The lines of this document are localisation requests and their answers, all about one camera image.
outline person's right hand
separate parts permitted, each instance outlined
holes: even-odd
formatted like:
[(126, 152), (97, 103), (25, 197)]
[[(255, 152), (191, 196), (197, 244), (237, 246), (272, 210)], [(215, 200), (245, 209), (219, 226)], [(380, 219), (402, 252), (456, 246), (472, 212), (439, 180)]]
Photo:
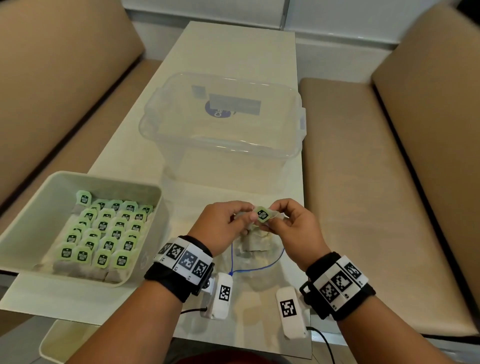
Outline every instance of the person's right hand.
[(280, 236), (285, 251), (304, 272), (319, 258), (331, 252), (325, 244), (315, 215), (291, 198), (277, 200), (271, 210), (285, 213), (289, 219), (273, 218), (260, 228)]

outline white table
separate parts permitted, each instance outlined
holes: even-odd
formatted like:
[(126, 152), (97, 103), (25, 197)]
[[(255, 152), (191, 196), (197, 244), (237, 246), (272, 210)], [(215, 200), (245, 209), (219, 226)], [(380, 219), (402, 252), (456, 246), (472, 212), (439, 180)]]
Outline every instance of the white table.
[[(287, 165), (284, 190), (276, 195), (175, 183), (162, 175), (161, 154), (152, 142), (140, 136), (138, 123), (154, 90), (172, 74), (182, 71), (285, 84), (296, 89), (295, 35), (191, 22), (89, 173), (161, 184), (171, 213), (170, 236), (188, 232), (204, 206), (215, 201), (239, 199), (269, 206), (278, 198), (291, 197), (303, 203), (301, 155)], [(185, 314), (180, 317), (175, 337), (310, 358), (310, 339), (288, 341), (284, 338), (275, 299), (278, 288), (289, 285), (298, 288), (305, 282), (305, 274), (284, 254), (279, 263), (254, 277), (234, 275), (233, 300), (227, 320)], [(105, 289), (81, 281), (72, 283), (23, 273), (5, 294), (0, 309), (101, 325), (134, 288), (124, 285)], [(200, 307), (200, 297), (191, 297), (184, 307)]]

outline beige cushion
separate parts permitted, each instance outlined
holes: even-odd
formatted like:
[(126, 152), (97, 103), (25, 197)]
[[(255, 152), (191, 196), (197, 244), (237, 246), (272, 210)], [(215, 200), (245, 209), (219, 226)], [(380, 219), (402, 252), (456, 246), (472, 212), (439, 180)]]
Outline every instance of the beige cushion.
[(480, 28), (434, 6), (373, 80), (480, 306)]
[(120, 0), (0, 1), (0, 205), (143, 52)]
[(49, 175), (59, 170), (88, 172), (160, 63), (160, 61), (143, 60), (129, 73), (97, 112), (0, 217), (0, 234)]
[(423, 334), (476, 334), (408, 169), (369, 85), (303, 79), (305, 205), (332, 250)]

